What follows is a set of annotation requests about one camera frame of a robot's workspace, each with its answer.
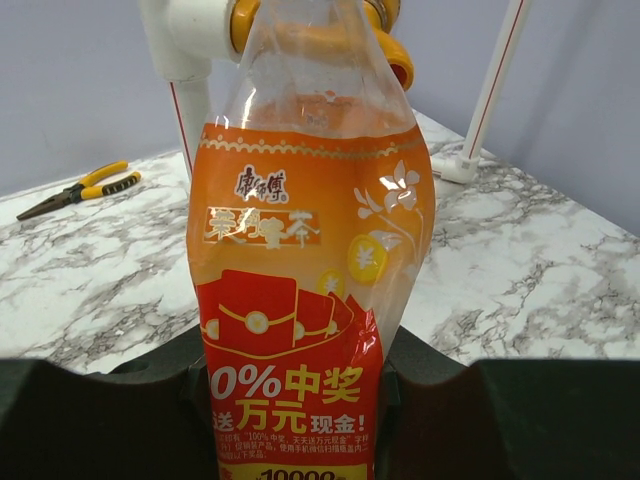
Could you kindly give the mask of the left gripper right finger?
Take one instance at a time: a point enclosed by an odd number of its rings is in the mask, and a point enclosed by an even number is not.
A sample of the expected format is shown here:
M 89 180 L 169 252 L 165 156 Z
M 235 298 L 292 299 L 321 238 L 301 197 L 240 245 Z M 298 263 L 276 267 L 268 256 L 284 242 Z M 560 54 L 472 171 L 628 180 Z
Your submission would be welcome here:
M 406 329 L 381 375 L 379 479 L 635 479 L 635 360 L 464 366 Z

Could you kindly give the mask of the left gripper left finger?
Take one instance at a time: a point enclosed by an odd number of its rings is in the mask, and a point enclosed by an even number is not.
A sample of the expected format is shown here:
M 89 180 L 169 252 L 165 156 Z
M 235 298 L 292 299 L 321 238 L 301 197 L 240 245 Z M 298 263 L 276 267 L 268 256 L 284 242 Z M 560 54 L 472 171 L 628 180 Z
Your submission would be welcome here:
M 216 479 L 198 328 L 108 374 L 1 362 L 4 479 Z

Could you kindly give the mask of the orange label tea bottle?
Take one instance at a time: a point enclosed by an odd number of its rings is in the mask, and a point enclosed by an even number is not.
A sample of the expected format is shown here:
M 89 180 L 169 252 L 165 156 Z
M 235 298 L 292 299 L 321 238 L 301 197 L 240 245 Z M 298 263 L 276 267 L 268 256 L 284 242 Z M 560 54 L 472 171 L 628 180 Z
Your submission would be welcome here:
M 370 479 L 429 250 L 429 152 L 360 1 L 264 1 L 207 119 L 187 254 L 223 479 Z

